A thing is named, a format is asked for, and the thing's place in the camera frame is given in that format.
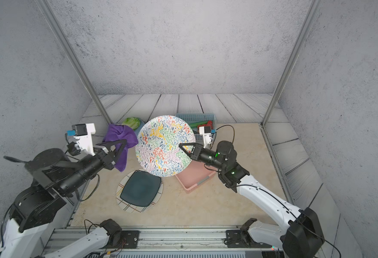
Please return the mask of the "white plaid striped plate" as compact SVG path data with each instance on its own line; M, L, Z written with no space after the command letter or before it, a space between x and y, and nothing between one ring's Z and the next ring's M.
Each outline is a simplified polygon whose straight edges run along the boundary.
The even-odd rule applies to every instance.
M155 199L151 202L151 204L147 207L138 207L138 206L135 206L135 205L131 205L125 201L123 201L121 198L120 198L120 194L122 193L123 191L123 187L124 185L126 184L126 182L128 181L128 179L132 176L132 174L134 173L135 171L129 173L128 175L126 175L122 180L121 182L118 184L118 188L117 188L117 193L116 193L116 201L117 201L117 204L118 206L125 212L127 213L143 213L143 212L146 212L148 211L149 209L151 209L152 207L154 207L158 201L161 199L162 197L162 193L163 193L163 189L164 189L164 184L163 184L163 181L161 183L161 186L160 186L160 189L158 191L158 194L156 195Z

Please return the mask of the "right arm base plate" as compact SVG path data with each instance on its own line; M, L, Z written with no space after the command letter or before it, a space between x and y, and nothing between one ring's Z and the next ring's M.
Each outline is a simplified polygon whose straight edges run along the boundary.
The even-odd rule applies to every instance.
M271 245L257 243L247 234L246 231L227 230L226 238L223 242L228 248L271 248Z

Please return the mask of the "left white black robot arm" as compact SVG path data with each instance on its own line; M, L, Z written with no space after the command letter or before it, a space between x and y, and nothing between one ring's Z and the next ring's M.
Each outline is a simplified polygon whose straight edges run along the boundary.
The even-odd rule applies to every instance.
M24 162L33 183L18 194L4 216L0 258L42 257L38 250L42 235L66 206L66 198L101 170L113 169L126 143L117 140L98 144L92 147L94 155L88 154L76 162L59 148L47 149L32 161Z

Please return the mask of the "dark green square plate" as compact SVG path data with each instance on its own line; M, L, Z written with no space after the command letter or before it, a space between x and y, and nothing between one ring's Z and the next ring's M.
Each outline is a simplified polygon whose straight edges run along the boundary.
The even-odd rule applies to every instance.
M161 183L160 177L136 170L124 185L120 198L131 205L147 207L158 194Z

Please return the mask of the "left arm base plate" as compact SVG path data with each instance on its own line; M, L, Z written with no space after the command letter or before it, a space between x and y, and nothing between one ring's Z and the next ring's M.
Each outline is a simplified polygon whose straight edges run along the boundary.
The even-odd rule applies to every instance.
M111 234L108 243L100 249L137 249L140 231L122 231Z

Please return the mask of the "colourful squiggle pattern plate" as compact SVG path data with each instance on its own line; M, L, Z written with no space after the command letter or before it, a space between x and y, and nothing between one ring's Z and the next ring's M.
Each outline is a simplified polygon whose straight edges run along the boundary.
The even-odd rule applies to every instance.
M137 160L152 175L175 176L191 163L179 144L194 143L195 134L188 123L176 116L164 115L151 119L141 129L137 139Z

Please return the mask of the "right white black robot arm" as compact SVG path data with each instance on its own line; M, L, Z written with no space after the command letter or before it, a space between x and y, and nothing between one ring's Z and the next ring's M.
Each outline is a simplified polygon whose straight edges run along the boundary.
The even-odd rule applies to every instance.
M242 245L271 245L289 258L318 257L319 249L327 240L316 212L310 207L302 210L260 184L237 162L237 152L231 142L219 142L216 150L199 143L181 143L179 148L191 160L216 168L218 178L227 188L252 201L276 222L269 225L249 219L237 237Z

